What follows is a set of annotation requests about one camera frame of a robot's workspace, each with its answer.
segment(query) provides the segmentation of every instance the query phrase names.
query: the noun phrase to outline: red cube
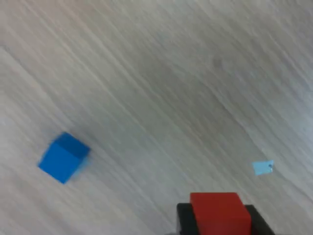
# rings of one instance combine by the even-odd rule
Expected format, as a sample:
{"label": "red cube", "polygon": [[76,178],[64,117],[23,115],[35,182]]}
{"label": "red cube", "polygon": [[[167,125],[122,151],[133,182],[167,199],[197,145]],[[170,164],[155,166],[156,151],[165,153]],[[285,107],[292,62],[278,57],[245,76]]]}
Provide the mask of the red cube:
{"label": "red cube", "polygon": [[238,194],[190,194],[201,235],[251,235],[251,217]]}

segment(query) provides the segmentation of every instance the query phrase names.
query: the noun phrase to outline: blue paper scrap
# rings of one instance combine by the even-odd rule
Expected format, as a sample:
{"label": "blue paper scrap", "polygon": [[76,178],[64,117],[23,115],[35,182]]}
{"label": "blue paper scrap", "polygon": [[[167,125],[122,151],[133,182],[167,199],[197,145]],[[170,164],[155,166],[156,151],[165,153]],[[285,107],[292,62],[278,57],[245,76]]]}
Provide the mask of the blue paper scrap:
{"label": "blue paper scrap", "polygon": [[252,163],[255,175],[269,174],[273,172],[274,160]]}

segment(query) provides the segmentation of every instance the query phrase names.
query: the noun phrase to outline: small blue piece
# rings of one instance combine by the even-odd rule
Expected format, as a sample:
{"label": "small blue piece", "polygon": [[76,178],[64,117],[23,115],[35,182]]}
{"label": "small blue piece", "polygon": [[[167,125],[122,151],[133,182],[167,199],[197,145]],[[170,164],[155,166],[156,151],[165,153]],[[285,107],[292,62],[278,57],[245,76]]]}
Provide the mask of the small blue piece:
{"label": "small blue piece", "polygon": [[269,174],[273,172],[274,161],[253,162],[252,165],[255,175]]}
{"label": "small blue piece", "polygon": [[62,133],[43,155],[38,167],[62,184],[88,155],[90,148],[69,133]]}

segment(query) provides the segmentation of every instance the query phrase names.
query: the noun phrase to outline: toy block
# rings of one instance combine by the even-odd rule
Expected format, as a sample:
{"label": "toy block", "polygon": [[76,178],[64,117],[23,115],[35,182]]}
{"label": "toy block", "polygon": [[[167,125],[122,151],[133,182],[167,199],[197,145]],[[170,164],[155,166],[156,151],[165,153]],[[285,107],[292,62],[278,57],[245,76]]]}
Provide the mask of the toy block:
{"label": "toy block", "polygon": [[251,235],[251,217],[236,193],[191,193],[201,235]]}
{"label": "toy block", "polygon": [[191,203],[177,204],[177,234],[200,235]]}
{"label": "toy block", "polygon": [[275,235],[254,205],[246,205],[251,216],[251,235]]}
{"label": "toy block", "polygon": [[62,133],[43,155],[38,167],[66,183],[88,155],[90,148],[69,133]]}

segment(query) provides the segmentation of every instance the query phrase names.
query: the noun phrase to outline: blue block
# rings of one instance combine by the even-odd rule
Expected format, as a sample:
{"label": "blue block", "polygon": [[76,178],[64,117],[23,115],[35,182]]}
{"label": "blue block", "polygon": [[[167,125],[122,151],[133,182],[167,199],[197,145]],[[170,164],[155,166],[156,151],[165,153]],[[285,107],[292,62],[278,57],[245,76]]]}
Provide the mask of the blue block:
{"label": "blue block", "polygon": [[90,148],[71,136],[61,134],[38,164],[39,168],[62,184],[66,183],[88,155]]}

